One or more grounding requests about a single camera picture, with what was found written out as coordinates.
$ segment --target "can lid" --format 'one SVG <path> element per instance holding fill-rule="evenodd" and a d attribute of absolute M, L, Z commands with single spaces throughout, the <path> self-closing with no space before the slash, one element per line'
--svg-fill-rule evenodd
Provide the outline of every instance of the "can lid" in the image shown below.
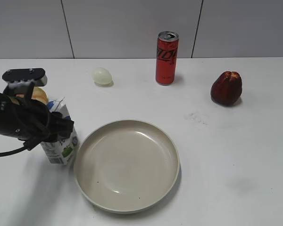
<path fill-rule="evenodd" d="M 179 36 L 175 32 L 166 31 L 159 33 L 158 38 L 162 41 L 176 41 L 179 39 Z"/>

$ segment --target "red apple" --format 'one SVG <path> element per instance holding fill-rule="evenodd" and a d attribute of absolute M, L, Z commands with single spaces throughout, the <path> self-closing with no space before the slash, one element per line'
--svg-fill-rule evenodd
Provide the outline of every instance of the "red apple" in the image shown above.
<path fill-rule="evenodd" d="M 242 80 L 237 72 L 223 72 L 211 88 L 211 97 L 219 104 L 230 106 L 242 93 Z"/>

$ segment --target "red soda can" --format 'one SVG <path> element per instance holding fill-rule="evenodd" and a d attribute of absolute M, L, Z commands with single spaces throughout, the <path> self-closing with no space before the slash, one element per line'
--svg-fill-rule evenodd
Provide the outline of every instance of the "red soda can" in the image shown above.
<path fill-rule="evenodd" d="M 157 39 L 156 82 L 170 85 L 175 78 L 179 36 L 175 32 L 161 32 Z"/>

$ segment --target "white ceramic bowl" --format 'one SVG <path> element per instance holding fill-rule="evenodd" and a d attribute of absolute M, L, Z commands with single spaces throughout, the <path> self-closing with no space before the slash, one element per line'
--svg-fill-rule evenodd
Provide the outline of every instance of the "white ceramic bowl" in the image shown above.
<path fill-rule="evenodd" d="M 135 213 L 160 201 L 180 168 L 178 152 L 162 130 L 142 121 L 107 124 L 91 133 L 74 171 L 81 192 L 113 213 Z"/>

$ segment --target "white egg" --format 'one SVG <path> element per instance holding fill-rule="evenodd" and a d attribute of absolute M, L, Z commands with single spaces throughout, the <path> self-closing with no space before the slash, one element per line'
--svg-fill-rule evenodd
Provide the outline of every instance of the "white egg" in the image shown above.
<path fill-rule="evenodd" d="M 98 67 L 92 73 L 92 78 L 97 85 L 109 85 L 112 83 L 112 76 L 105 68 Z"/>

